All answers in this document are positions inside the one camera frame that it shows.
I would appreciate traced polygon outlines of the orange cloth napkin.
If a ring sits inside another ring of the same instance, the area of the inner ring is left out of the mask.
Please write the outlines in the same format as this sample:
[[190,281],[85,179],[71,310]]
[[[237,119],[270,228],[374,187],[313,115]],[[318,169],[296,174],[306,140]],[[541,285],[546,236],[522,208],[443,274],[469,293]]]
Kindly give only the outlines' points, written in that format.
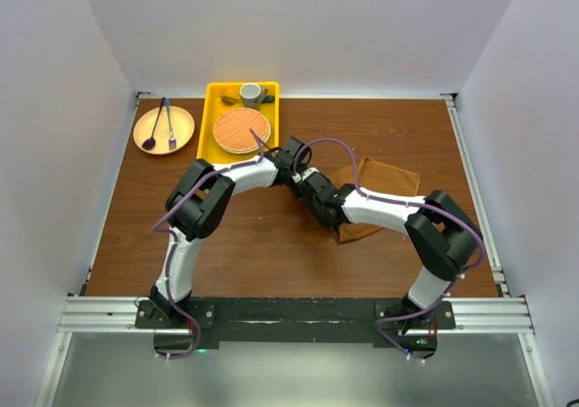
[[[416,196],[421,176],[396,166],[380,163],[371,158],[363,158],[357,163],[359,184],[371,191],[401,196]],[[333,229],[338,243],[363,239],[381,231],[377,225],[367,223],[344,223]]]

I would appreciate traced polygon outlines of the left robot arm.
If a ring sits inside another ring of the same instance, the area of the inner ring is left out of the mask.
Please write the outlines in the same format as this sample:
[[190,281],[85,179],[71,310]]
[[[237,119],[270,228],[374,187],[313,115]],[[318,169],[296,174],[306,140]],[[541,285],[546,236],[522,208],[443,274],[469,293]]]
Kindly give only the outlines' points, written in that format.
[[188,310],[193,271],[204,240],[220,225],[232,197],[257,188],[293,185],[293,171],[304,171],[312,158],[311,149],[294,137],[283,147],[268,149],[262,142],[258,146],[258,155],[239,162],[195,160],[166,199],[166,214],[153,231],[167,233],[169,243],[149,295],[157,319],[166,327],[198,328]]

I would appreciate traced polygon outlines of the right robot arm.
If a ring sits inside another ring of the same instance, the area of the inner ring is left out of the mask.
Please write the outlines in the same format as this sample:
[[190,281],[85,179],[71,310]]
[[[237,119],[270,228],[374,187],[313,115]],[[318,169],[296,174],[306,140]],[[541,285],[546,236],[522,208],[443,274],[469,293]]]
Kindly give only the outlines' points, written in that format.
[[479,252],[478,261],[485,258],[480,231],[442,191],[408,197],[372,192],[357,182],[336,188],[314,167],[292,174],[291,179],[295,195],[322,226],[370,224],[410,239],[422,268],[401,307],[386,311],[380,324],[405,321],[411,327],[425,327],[443,297],[469,269],[474,253]]

